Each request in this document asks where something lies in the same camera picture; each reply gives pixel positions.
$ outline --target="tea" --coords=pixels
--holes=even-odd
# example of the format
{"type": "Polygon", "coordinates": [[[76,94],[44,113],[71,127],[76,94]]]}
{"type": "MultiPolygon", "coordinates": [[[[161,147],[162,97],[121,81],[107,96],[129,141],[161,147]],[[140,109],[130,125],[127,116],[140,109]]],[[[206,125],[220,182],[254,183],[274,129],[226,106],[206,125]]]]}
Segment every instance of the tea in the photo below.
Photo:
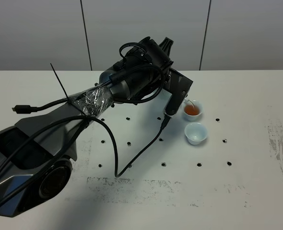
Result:
{"type": "Polygon", "coordinates": [[[191,104],[188,104],[184,108],[184,112],[188,115],[198,115],[199,114],[199,108],[197,106],[193,106],[191,104]]]}

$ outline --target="wire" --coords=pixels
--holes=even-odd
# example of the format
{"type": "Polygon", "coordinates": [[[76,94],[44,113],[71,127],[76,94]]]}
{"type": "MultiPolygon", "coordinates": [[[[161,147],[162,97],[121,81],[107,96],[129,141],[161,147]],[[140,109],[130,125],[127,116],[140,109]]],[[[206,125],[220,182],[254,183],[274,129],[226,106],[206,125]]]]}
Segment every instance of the wire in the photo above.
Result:
{"type": "Polygon", "coordinates": [[[50,102],[50,103],[48,103],[46,105],[43,105],[41,107],[36,107],[36,112],[42,111],[42,110],[45,110],[45,109],[48,109],[48,108],[51,108],[51,107],[53,107],[55,105],[58,105],[58,104],[61,104],[61,103],[65,103],[65,102],[67,102],[67,98],[62,98],[62,99],[59,99],[57,101],[50,102]]]}
{"type": "Polygon", "coordinates": [[[128,164],[124,169],[118,174],[118,154],[115,153],[115,177],[120,177],[132,164],[133,162],[143,153],[147,148],[149,148],[161,135],[162,129],[158,132],[158,134],[155,136],[155,138],[145,147],[143,148],[128,164]]]}
{"type": "Polygon", "coordinates": [[[3,197],[2,200],[0,200],[0,207],[2,205],[4,205],[7,201],[9,201],[10,199],[12,199],[15,195],[17,195],[19,192],[23,191],[25,188],[27,188],[29,185],[31,185],[33,182],[35,182],[37,179],[39,179],[42,175],[45,174],[45,172],[47,171],[47,169],[49,169],[51,166],[54,165],[54,163],[59,160],[64,154],[65,152],[68,150],[68,148],[70,148],[70,146],[75,142],[75,140],[78,138],[78,136],[80,135],[80,133],[84,130],[85,125],[80,125],[80,127],[78,128],[78,130],[74,133],[74,135],[72,136],[72,138],[69,140],[69,142],[64,145],[61,150],[39,171],[37,172],[35,175],[33,175],[30,179],[28,179],[27,181],[25,181],[23,184],[21,184],[20,186],[18,186],[17,188],[15,188],[13,191],[11,191],[10,193],[8,193],[6,196],[3,197]]]}
{"type": "Polygon", "coordinates": [[[137,48],[141,49],[143,51],[143,55],[147,52],[147,48],[144,45],[142,45],[140,43],[137,43],[137,42],[129,42],[129,43],[126,43],[126,44],[122,45],[119,48],[119,54],[120,54],[120,56],[122,57],[122,60],[123,60],[123,65],[122,65],[121,68],[123,68],[126,65],[126,63],[127,63],[126,57],[123,56],[121,52],[122,52],[122,50],[124,48],[131,47],[131,46],[137,47],[137,48]]]}
{"type": "Polygon", "coordinates": [[[161,76],[160,85],[159,85],[157,91],[152,96],[147,97],[146,99],[142,99],[142,100],[127,100],[127,99],[122,99],[122,98],[114,98],[114,101],[119,102],[119,103],[127,103],[127,104],[140,104],[140,103],[145,103],[145,102],[148,102],[148,101],[154,99],[162,91],[164,84],[165,84],[165,75],[159,67],[157,67],[155,65],[151,65],[151,64],[143,64],[143,65],[139,65],[139,66],[136,66],[136,67],[129,69],[126,72],[126,75],[132,74],[132,73],[134,73],[138,70],[141,70],[141,69],[149,69],[149,68],[158,71],[160,76],[161,76]]]}
{"type": "MultiPolygon", "coordinates": [[[[71,116],[71,117],[67,117],[64,119],[61,119],[59,121],[56,121],[44,128],[42,128],[41,130],[37,131],[35,134],[33,134],[32,136],[30,136],[14,153],[12,153],[8,159],[0,166],[0,172],[1,170],[6,166],[6,164],[10,161],[10,159],[15,156],[15,154],[17,154],[18,151],[20,151],[26,144],[28,144],[31,140],[33,140],[35,137],[37,137],[38,135],[40,135],[41,133],[43,133],[44,131],[57,126],[59,124],[65,123],[67,121],[73,121],[73,120],[84,120],[84,121],[95,121],[98,122],[99,124],[101,124],[108,132],[108,134],[111,137],[112,143],[113,143],[113,147],[114,147],[114,154],[115,154],[115,177],[120,177],[126,170],[127,168],[147,149],[149,148],[149,146],[151,146],[159,137],[159,135],[162,133],[163,129],[166,127],[166,125],[168,124],[170,117],[165,116],[162,124],[161,124],[161,128],[160,131],[158,132],[158,134],[155,136],[155,138],[145,147],[143,148],[128,164],[127,166],[118,174],[118,151],[117,151],[117,145],[116,145],[116,141],[115,141],[115,137],[112,133],[112,131],[110,130],[110,128],[101,120],[95,118],[95,117],[91,117],[91,116],[71,116]]],[[[19,192],[21,192],[22,190],[24,190],[27,186],[29,186],[30,184],[32,184],[34,181],[36,181],[38,178],[40,178],[47,169],[49,169],[51,166],[53,166],[53,164],[60,159],[64,153],[68,150],[68,148],[70,148],[70,146],[75,142],[75,140],[77,139],[77,137],[80,135],[80,133],[85,129],[85,127],[87,127],[88,124],[84,125],[80,125],[79,129],[75,132],[75,134],[72,136],[72,138],[70,139],[70,141],[61,148],[61,150],[54,155],[54,157],[35,175],[33,175],[30,179],[28,179],[27,181],[25,181],[23,184],[21,184],[19,187],[15,188],[13,191],[11,191],[9,194],[7,194],[5,197],[3,197],[2,200],[0,200],[0,207],[2,205],[4,205],[7,201],[9,201],[10,199],[12,199],[15,195],[17,195],[19,192]]]]}
{"type": "Polygon", "coordinates": [[[11,161],[11,159],[21,150],[23,149],[30,141],[34,140],[36,137],[38,137],[43,132],[47,131],[50,128],[53,128],[57,125],[60,125],[65,122],[73,121],[73,120],[80,120],[85,119],[85,116],[71,116],[64,119],[61,119],[59,121],[53,122],[50,125],[47,125],[46,127],[42,128],[41,130],[35,132],[32,136],[30,136],[19,148],[16,149],[0,166],[0,173],[5,168],[5,166],[11,161]]]}
{"type": "Polygon", "coordinates": [[[69,102],[69,97],[68,97],[68,94],[67,94],[67,92],[66,92],[66,90],[65,90],[65,88],[64,88],[64,86],[63,86],[63,84],[61,83],[59,77],[57,76],[57,73],[55,72],[54,67],[52,66],[52,63],[50,63],[50,65],[51,65],[51,67],[52,67],[52,69],[53,69],[53,72],[54,72],[54,74],[55,74],[57,80],[59,81],[60,86],[62,87],[62,89],[63,89],[63,91],[64,91],[64,93],[65,93],[65,95],[66,95],[66,98],[67,98],[68,102],[69,102]]]}

